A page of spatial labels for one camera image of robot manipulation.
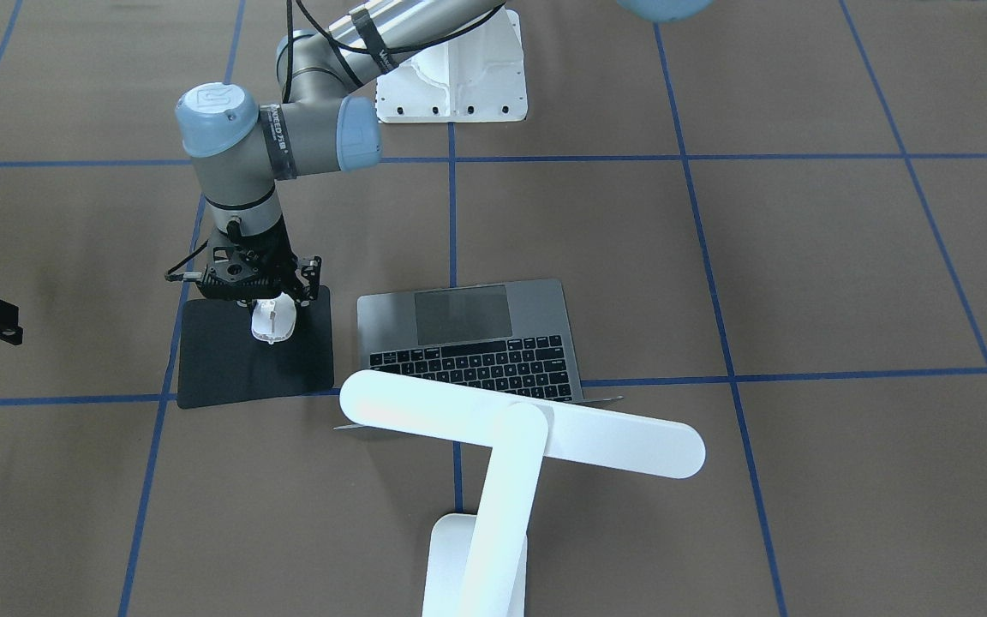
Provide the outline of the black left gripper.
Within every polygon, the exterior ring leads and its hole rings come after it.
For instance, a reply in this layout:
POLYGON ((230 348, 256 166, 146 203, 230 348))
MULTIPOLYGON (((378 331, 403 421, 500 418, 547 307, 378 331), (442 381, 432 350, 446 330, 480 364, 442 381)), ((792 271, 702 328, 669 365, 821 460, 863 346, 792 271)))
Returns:
POLYGON ((286 292, 296 296, 298 260, 291 251, 289 232, 283 218, 269 230, 246 236, 232 223, 227 231, 217 231, 217 249, 228 260, 217 265, 220 297, 277 297, 286 292))

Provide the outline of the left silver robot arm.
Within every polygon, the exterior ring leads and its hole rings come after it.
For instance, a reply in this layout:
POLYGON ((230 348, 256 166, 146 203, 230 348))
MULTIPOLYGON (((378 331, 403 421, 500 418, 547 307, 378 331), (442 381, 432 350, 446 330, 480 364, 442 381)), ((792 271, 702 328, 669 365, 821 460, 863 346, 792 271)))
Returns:
POLYGON ((182 146, 214 230, 165 278, 203 297, 250 302, 318 296, 321 258, 290 246, 279 181, 380 163, 374 103, 356 91, 404 60, 489 22, 501 1, 369 1, 330 25, 290 28, 277 50, 281 101, 260 105, 244 87, 209 82, 176 102, 182 146))

